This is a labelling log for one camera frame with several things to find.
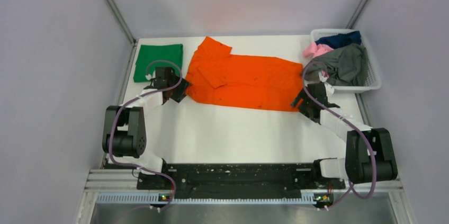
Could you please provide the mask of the orange t-shirt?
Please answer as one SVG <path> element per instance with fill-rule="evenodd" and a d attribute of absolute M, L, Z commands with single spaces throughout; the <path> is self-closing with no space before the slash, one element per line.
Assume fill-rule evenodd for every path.
<path fill-rule="evenodd" d="M 234 55 L 232 48 L 205 37 L 185 79 L 187 96 L 198 103 L 293 112 L 303 88 L 301 63 L 278 57 Z"/>

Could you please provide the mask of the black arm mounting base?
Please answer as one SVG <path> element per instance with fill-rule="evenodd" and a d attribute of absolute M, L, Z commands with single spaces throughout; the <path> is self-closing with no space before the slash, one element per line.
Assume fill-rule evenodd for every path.
<path fill-rule="evenodd" d="M 304 190 L 345 189 L 337 178 L 317 178 L 311 163 L 165 164 L 159 175 L 140 174 L 139 190 L 175 189 L 176 199 L 298 199 Z"/>

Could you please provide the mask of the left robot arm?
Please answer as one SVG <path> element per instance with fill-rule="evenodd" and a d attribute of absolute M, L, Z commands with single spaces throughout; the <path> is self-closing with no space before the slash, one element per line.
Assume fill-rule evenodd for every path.
<path fill-rule="evenodd" d="M 172 67 L 156 67 L 149 85 L 134 98 L 122 105 L 106 108 L 102 149 L 109 156 L 109 163 L 137 168 L 150 174 L 149 180 L 158 189 L 169 184 L 170 175 L 163 170 L 165 161 L 147 146 L 146 121 L 151 111 L 167 101 L 177 103 L 186 97 L 190 86 L 185 78 Z"/>

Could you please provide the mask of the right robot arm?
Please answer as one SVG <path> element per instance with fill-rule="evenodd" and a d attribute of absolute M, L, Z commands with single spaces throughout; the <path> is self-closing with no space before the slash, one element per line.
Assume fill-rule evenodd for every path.
<path fill-rule="evenodd" d="M 311 183 L 326 187 L 332 178 L 354 184 L 392 181 L 398 177 L 398 168 L 391 135 L 385 128 L 372 128 L 328 101 L 329 85 L 313 83 L 303 88 L 292 102 L 292 107 L 311 121 L 332 131 L 345 145 L 343 158 L 325 158 L 313 162 Z"/>

